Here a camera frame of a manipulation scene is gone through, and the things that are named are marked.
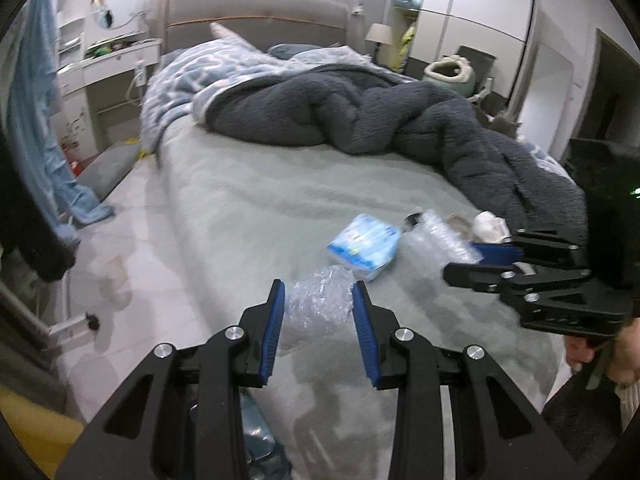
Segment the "cream knit sleeve forearm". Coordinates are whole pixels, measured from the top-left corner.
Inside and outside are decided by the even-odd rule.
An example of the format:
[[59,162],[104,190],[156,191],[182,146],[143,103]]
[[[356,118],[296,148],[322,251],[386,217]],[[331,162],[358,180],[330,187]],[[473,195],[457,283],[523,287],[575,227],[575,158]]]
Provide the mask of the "cream knit sleeve forearm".
[[620,399],[620,420],[626,430],[640,405],[640,382],[637,380],[629,386],[617,386],[615,392]]

